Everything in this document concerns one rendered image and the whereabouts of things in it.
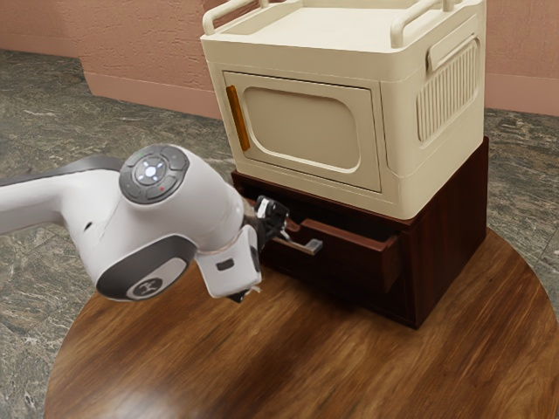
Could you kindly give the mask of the dark wooden drawer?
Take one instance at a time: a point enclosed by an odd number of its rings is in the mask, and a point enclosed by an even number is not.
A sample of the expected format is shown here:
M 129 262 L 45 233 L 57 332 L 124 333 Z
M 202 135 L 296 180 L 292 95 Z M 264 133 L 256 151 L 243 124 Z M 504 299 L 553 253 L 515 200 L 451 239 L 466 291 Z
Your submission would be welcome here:
M 293 241 L 276 237 L 266 243 L 261 261 L 274 270 L 344 294 L 386 293 L 401 275 L 399 237 L 392 228 L 324 203 L 285 196 L 277 201 L 289 209 L 286 229 Z

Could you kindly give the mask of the cream box with lid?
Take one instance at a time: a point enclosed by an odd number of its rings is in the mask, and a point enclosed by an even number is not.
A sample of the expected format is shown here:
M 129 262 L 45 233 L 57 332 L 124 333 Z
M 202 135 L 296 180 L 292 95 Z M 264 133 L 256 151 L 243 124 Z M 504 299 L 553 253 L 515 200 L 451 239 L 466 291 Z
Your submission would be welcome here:
M 228 0 L 201 38 L 238 172 L 407 220 L 483 138 L 486 0 Z

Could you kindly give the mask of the dark wooden cabinet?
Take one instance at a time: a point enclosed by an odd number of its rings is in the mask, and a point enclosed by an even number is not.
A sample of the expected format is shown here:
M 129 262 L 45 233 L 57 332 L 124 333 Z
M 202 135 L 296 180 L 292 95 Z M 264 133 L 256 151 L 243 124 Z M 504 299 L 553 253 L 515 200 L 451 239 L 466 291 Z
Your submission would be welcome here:
M 489 140 L 484 139 L 436 195 L 411 219 L 399 220 L 309 195 L 233 171 L 235 189 L 250 201 L 281 196 L 303 203 L 324 203 L 392 228 L 398 233 L 402 273 L 386 293 L 324 292 L 412 328 L 419 328 L 453 280 L 484 241 L 487 229 Z

